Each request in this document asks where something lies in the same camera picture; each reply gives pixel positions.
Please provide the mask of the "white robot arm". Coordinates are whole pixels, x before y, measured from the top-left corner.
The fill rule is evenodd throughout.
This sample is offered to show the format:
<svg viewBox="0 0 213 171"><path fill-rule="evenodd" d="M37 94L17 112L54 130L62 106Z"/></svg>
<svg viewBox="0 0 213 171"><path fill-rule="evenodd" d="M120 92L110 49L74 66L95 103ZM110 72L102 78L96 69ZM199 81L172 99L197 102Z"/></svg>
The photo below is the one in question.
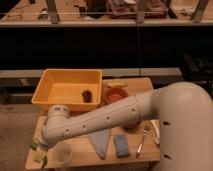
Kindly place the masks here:
<svg viewBox="0 0 213 171"><path fill-rule="evenodd" d="M50 110L38 142L51 148L62 140L154 119L160 126L161 171L213 171L213 99L190 82L138 93L73 118Z"/></svg>

